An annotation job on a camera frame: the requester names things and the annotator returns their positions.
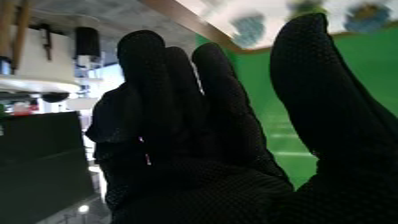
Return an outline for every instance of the cable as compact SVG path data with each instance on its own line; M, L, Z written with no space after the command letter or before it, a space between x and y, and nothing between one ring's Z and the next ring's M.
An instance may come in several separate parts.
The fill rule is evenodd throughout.
M47 10L41 10L41 9L32 9L34 12L41 13L41 14L48 14L52 16L80 16L80 17L86 17L86 18L91 18L98 21L98 23L102 23L102 20L95 17L95 16L89 16L89 15L84 15L84 14L77 14L77 13L57 13L57 12L50 12Z

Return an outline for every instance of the black cabinet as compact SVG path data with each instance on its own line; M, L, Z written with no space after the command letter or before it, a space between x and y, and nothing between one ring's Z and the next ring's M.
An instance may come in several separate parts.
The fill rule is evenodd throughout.
M0 223L34 224L95 195L79 114L0 119Z

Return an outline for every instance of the black knit glove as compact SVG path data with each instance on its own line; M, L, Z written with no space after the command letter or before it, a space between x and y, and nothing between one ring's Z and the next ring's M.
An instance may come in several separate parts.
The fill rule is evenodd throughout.
M299 17L281 30L271 76L302 142L320 158L279 223L398 223L398 120L345 64L324 14Z
M103 96L87 132L112 223L269 223L292 184L219 46L196 50L199 79L151 31L123 38L118 56L127 83Z

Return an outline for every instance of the wall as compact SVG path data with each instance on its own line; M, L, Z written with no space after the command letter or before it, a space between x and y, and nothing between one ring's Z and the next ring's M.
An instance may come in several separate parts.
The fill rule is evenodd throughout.
M336 40L352 71L375 98L395 114L398 114L397 40L398 29L390 29L375 34L350 36ZM198 37L198 43L203 44L205 42L207 39ZM290 174L295 186L301 186L315 174L317 160L297 138L286 110L271 85L271 53L239 55L230 52L228 54L267 132L269 148Z

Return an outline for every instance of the finger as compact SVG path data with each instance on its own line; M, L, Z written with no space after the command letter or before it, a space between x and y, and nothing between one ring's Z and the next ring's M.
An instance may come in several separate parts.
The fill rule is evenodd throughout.
M379 163L391 167L395 140L350 78L322 14L299 17L283 28L271 76L310 150L342 169Z
M191 59L183 49L178 47L167 48L166 53L176 104L191 132L191 155L205 158L219 158L221 147L217 147L215 135L207 125L208 105L199 89Z
M137 89L127 83L103 94L95 106L87 137L96 143L119 143L139 139L143 105Z
M86 133L96 142L95 158L102 165L111 163L119 166L146 165L146 155L139 146L141 120L141 98L135 88L125 83L105 93L96 104L93 124Z
M256 168L271 175L288 179L267 150L263 129L233 66L215 44L199 47L194 52L194 62L230 162L247 165L253 161L262 160L263 166L256 165Z
M143 136L150 148L164 149L182 130L182 115L175 105L173 86L166 65L166 43L151 31L128 34L118 45L118 57L127 82L143 97Z

